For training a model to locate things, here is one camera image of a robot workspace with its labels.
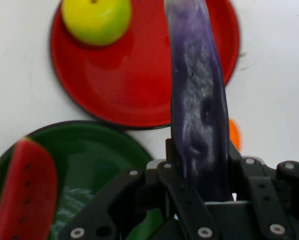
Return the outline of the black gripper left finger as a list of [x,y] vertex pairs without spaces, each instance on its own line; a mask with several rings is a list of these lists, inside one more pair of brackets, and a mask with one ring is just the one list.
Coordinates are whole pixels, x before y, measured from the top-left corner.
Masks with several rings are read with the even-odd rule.
[[152,240],[218,240],[220,229],[195,188],[180,172],[180,157],[166,140],[166,161],[157,168],[121,171],[58,233],[59,240],[124,240],[160,210],[164,222]]

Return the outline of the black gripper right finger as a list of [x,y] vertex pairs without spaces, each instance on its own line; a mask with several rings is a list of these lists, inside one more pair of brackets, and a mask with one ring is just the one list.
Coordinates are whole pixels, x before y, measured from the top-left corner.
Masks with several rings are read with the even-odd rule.
[[299,240],[299,162],[268,167],[229,144],[231,190],[251,204],[258,240]]

